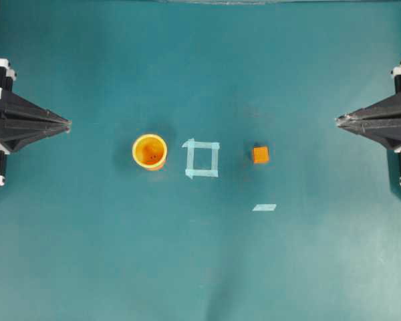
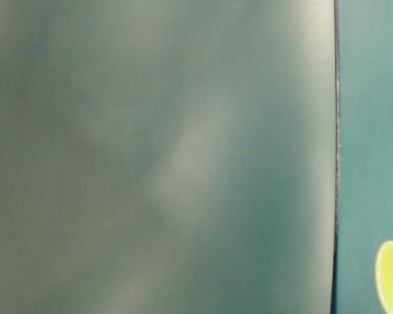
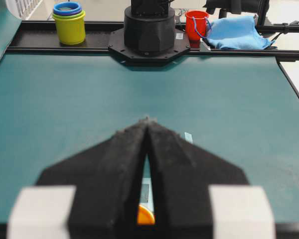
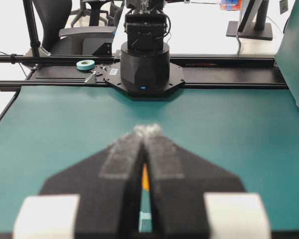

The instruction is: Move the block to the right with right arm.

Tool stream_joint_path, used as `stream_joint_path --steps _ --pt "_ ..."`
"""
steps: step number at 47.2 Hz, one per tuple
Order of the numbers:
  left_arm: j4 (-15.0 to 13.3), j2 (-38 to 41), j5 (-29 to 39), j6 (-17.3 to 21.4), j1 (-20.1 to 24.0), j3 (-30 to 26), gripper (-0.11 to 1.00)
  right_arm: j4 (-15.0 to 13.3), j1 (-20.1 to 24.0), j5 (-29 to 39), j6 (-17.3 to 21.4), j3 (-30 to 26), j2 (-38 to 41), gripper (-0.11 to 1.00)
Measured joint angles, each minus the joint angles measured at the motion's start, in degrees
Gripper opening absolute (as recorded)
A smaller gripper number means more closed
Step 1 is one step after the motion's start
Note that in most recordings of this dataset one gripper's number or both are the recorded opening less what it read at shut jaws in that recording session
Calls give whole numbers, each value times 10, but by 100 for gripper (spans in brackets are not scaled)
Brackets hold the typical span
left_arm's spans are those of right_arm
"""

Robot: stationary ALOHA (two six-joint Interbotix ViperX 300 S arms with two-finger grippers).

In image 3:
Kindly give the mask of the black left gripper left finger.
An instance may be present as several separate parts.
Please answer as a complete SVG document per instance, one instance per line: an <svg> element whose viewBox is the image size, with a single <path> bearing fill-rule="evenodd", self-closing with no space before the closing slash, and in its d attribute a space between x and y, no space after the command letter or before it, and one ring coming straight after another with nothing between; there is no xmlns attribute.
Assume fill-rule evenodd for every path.
<svg viewBox="0 0 299 239"><path fill-rule="evenodd" d="M145 160L145 123L45 168L20 191L9 239L115 239L133 236Z"/></svg>

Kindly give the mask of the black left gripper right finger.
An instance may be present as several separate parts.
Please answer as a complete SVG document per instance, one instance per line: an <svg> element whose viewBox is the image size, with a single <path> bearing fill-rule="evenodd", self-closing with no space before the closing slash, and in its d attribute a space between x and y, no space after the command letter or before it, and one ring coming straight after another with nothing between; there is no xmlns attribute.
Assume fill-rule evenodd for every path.
<svg viewBox="0 0 299 239"><path fill-rule="evenodd" d="M265 190L244 171L182 139L148 125L154 212L173 239L273 239L276 228Z"/></svg>

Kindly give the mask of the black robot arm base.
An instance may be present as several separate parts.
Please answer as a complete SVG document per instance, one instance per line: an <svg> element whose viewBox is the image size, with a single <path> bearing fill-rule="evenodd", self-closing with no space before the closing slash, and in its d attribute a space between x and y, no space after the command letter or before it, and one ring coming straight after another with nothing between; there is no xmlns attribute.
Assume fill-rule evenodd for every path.
<svg viewBox="0 0 299 239"><path fill-rule="evenodd" d="M187 34L175 25L169 0L132 0L124 27L113 31L108 49L132 63L163 65L190 50Z"/></svg>

